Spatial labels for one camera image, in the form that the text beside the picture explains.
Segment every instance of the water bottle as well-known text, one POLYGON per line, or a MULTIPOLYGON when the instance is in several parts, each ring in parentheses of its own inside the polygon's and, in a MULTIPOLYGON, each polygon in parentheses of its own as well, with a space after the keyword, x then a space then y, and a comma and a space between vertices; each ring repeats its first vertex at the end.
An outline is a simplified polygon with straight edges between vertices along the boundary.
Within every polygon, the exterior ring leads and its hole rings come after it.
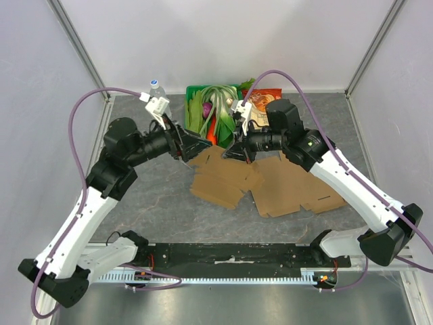
MULTIPOLYGON (((165 90, 164 90, 164 88, 162 88, 162 87, 159 85, 158 80, 152 80, 152 81, 150 82, 150 92, 149 92, 149 94, 150 94, 152 97, 155 97, 155 98, 159 98, 159 97, 167 98, 167 96, 166 96, 166 94, 165 94, 165 90)), ((167 106, 167 107, 166 107, 164 113, 167 114, 167 116, 168 116, 169 119, 171 119, 171 110, 170 110, 170 106, 167 106)))

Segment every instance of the carrot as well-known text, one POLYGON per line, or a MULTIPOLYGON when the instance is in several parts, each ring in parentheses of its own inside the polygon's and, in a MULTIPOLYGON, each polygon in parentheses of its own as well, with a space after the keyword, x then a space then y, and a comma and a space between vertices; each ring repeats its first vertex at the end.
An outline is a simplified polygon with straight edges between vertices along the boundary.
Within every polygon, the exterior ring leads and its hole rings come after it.
POLYGON ((206 136, 206 139, 209 140, 209 141, 211 141, 214 146, 216 146, 218 144, 217 136, 214 135, 214 130, 215 130, 216 123, 217 123, 217 118, 214 115, 214 116, 212 116, 212 120, 210 122, 210 127, 209 127, 209 130, 208 130, 208 134, 206 136))

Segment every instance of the white wall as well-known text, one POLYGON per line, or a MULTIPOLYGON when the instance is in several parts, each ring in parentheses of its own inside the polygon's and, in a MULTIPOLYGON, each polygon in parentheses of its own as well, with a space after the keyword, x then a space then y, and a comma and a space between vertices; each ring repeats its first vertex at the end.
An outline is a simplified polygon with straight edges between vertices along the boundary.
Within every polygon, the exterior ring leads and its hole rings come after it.
MULTIPOLYGON (((392 0, 62 0, 106 85, 168 92, 277 68, 345 89, 392 0)), ((289 88, 281 77, 262 86, 289 88)))
MULTIPOLYGON (((433 240, 433 2, 410 0, 355 89, 353 102, 379 185, 416 202, 420 230, 433 240)), ((418 237, 415 260, 433 267, 418 237)), ((433 275, 423 274, 433 306, 433 275)))
MULTIPOLYGON (((45 0, 2 1, 0 30, 0 324, 29 324, 32 283, 17 267, 48 245, 79 194, 68 115, 94 86, 45 0)), ((94 97, 77 113, 85 162, 102 108, 94 97)))

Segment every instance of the bottle cap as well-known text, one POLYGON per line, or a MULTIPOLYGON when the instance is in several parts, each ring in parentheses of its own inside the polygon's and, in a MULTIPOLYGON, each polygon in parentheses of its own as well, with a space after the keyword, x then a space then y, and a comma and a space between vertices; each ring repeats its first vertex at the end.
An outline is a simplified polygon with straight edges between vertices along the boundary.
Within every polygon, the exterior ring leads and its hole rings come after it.
POLYGON ((152 89, 156 89, 156 88, 158 88, 159 87, 159 84, 158 84, 158 80, 152 80, 151 82, 150 82, 150 87, 152 88, 152 89))

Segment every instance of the gray countertop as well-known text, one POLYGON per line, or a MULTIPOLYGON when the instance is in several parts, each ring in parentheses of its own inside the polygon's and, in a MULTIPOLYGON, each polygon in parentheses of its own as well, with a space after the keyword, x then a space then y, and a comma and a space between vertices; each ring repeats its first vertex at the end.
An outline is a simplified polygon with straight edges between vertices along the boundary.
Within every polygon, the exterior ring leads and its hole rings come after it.
MULTIPOLYGON (((298 106, 305 127, 313 120, 297 94, 284 97, 298 106)), ((367 175, 359 140, 342 93, 308 94, 330 139, 347 159, 367 175)), ((183 95, 169 96, 173 119, 183 124, 183 95)), ((143 102, 132 96, 117 96, 111 120, 128 116, 140 130, 151 121, 143 102)), ((301 211, 278 218, 260 217, 247 193, 235 210, 202 200, 189 192, 194 170, 168 155, 136 168, 139 179, 104 219, 93 242, 105 242, 113 231, 134 230, 151 242, 298 242, 309 243, 323 230, 347 230, 364 225, 350 206, 320 213, 301 211)))

